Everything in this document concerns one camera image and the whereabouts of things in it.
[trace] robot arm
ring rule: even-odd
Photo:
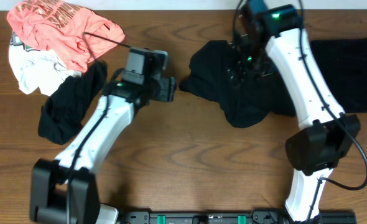
[[[291,222],[304,222],[319,214],[318,204],[325,185],[325,182],[318,184],[319,178],[327,178],[333,172],[352,144],[324,107],[316,88],[330,111],[353,136],[360,130],[359,121],[356,115],[345,116],[328,89],[310,50],[305,30],[301,40],[305,58],[302,57],[301,20],[291,5],[268,10],[263,0],[250,0],[242,8],[242,18],[251,40],[246,42],[252,46],[240,46],[239,54],[244,55],[242,58],[251,57],[253,61],[262,57],[262,53],[266,54],[277,67],[297,112],[301,131],[286,142],[286,153],[295,169],[285,208]],[[304,60],[315,85],[305,69]],[[250,64],[248,70],[254,67],[256,65]]]
[[[123,72],[122,80],[112,78],[105,85],[95,112],[73,142],[54,161],[40,159],[34,166],[30,196],[32,221],[64,224],[70,217],[70,223],[116,223],[117,209],[100,204],[95,174],[139,109],[149,100],[174,99],[175,79],[162,78],[167,62],[167,52],[130,48],[126,68],[113,75]],[[56,185],[67,181],[70,197],[55,190]]]
[[[134,104],[128,103],[125,98],[119,96],[102,96],[99,99],[95,112],[78,136],[64,151],[56,156],[55,160],[59,161],[60,166],[66,168],[71,166],[78,146],[99,120],[99,117],[102,116],[106,107],[106,98],[109,98],[108,113],[83,146],[80,158],[74,167],[75,170],[84,167],[93,174],[98,173],[113,143],[134,118]]]

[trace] wood grain surface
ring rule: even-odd
[[[121,25],[126,43],[166,50],[167,74],[187,77],[190,57],[207,41],[230,39],[233,11],[99,11]],[[11,28],[0,12],[0,223],[30,223],[30,176],[40,158],[53,159],[66,146],[38,137],[38,91],[21,93],[8,62]],[[367,11],[307,11],[311,39],[367,37]],[[102,56],[111,74],[128,50]],[[97,99],[87,112],[92,114]],[[367,114],[358,115],[358,140],[367,152]],[[173,103],[152,102],[140,110],[114,144],[97,175],[100,198],[118,208],[153,211],[251,210],[282,207],[292,181],[285,140],[297,120],[270,114],[246,129],[232,128],[217,103],[177,91]],[[352,148],[332,178],[358,185],[363,161]],[[349,192],[327,184],[321,209],[354,210],[367,223],[367,188]]]

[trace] wire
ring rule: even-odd
[[[329,105],[326,103],[326,101],[323,99],[323,96],[320,92],[320,90],[318,89],[316,83],[315,83],[315,80],[310,72],[310,69],[309,69],[309,66],[307,64],[307,61],[306,61],[306,58],[305,58],[305,54],[304,54],[304,48],[303,48],[303,45],[302,45],[302,30],[304,29],[304,18],[305,18],[305,11],[304,11],[304,5],[302,4],[302,0],[299,0],[299,4],[300,4],[300,11],[301,11],[301,22],[300,22],[300,38],[299,38],[299,44],[300,44],[300,54],[301,54],[301,58],[302,58],[302,62],[304,64],[304,67],[305,67],[305,70],[307,71],[307,74],[309,76],[309,79],[312,83],[312,85],[314,86],[315,88],[315,91],[318,95],[318,97],[320,98],[320,101],[322,102],[323,104],[323,107],[326,109],[327,113],[329,113],[329,115],[334,119],[334,121],[337,123],[337,125],[343,130],[343,132],[351,139],[351,141],[353,142],[353,144],[356,146],[356,148],[359,150],[359,153],[361,154],[362,156],[362,159],[363,161],[365,162],[365,167],[366,167],[366,177],[365,177],[365,180],[363,181],[363,183],[357,187],[349,187],[349,186],[346,186],[346,185],[343,185],[341,183],[338,183],[337,181],[334,181],[332,179],[329,179],[329,178],[326,178],[326,177],[320,177],[318,179],[318,185],[317,185],[317,190],[315,192],[315,195],[314,195],[314,199],[313,199],[313,202],[310,206],[310,211],[309,211],[309,214],[308,214],[308,217],[307,217],[307,222],[310,220],[310,216],[311,216],[311,213],[312,213],[312,210],[314,209],[314,206],[315,206],[315,203],[316,203],[316,199],[317,199],[317,195],[318,195],[318,190],[320,188],[320,185],[322,184],[322,181],[325,180],[327,182],[330,182],[338,187],[341,187],[345,190],[361,190],[363,188],[365,188],[367,186],[367,156],[366,156],[366,153],[365,151],[363,150],[363,148],[360,146],[359,142],[352,136],[352,134],[349,132],[349,130],[346,129],[346,127],[341,123],[341,121],[339,121],[337,119],[337,117],[333,114],[333,112],[331,111]]]
[[[236,20],[237,20],[237,16],[239,14],[239,8],[241,6],[241,3],[243,2],[243,0],[240,0],[239,1],[239,4],[238,4],[238,7],[236,7],[236,10],[235,10],[235,16],[233,17],[233,26],[232,26],[232,34],[233,34],[233,45],[236,47],[236,35],[237,35],[237,32],[236,32]]]
[[[96,34],[83,32],[83,40],[84,40],[84,42],[87,46],[88,51],[90,52],[91,57],[93,57],[94,60],[96,60],[96,57],[95,57],[95,54],[92,51],[90,45],[88,44],[88,40],[85,37],[86,35],[90,35],[90,36],[97,37],[97,38],[100,38],[100,39],[103,39],[103,40],[107,40],[107,41],[110,41],[112,43],[118,44],[118,45],[123,46],[123,47],[131,48],[130,45],[122,44],[120,42],[110,40],[110,39],[107,39],[105,37],[102,37],[102,36],[99,36],[99,35],[96,35]],[[108,114],[108,108],[109,108],[109,96],[106,96],[106,106],[105,106],[105,109],[103,110],[103,114],[98,119],[98,121],[95,123],[95,125],[91,128],[91,130],[88,132],[88,134],[84,137],[84,139],[82,140],[82,142],[80,143],[80,145],[76,149],[73,160],[72,160],[72,164],[70,165],[69,170],[67,172],[67,180],[68,180],[68,182],[67,182],[67,196],[66,196],[66,220],[67,220],[67,224],[70,224],[70,220],[71,220],[71,216],[72,216],[72,213],[71,213],[71,210],[72,210],[72,208],[71,208],[71,206],[72,206],[72,184],[71,184],[71,182],[73,180],[73,171],[74,171],[74,168],[76,166],[77,159],[80,157],[80,153],[83,150],[83,147],[84,147],[85,143],[87,142],[87,140],[90,138],[92,133],[95,131],[95,129],[102,122],[103,118],[106,117],[106,115]]]

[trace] printed graphic on shirt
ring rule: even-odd
[[[32,50],[40,51],[40,50],[34,49],[34,48],[30,47],[29,45],[23,43],[20,40],[20,38],[15,34],[15,32],[12,32],[12,38],[11,38],[11,41],[10,41],[9,45],[13,45],[13,46],[20,46],[20,45],[22,45],[23,46],[23,49],[25,51],[27,51],[27,52],[30,52]]]
[[[56,4],[61,2],[62,1],[59,0],[27,0],[15,9],[17,12],[22,12],[25,9],[31,10],[44,19],[46,18],[52,24],[55,24],[57,28],[63,28],[82,7],[62,2],[56,9],[53,8]]]

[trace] green connector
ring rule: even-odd
[[[157,224],[165,224],[165,215],[158,215],[157,216]]]
[[[246,224],[246,217],[244,215],[238,216],[238,224]]]

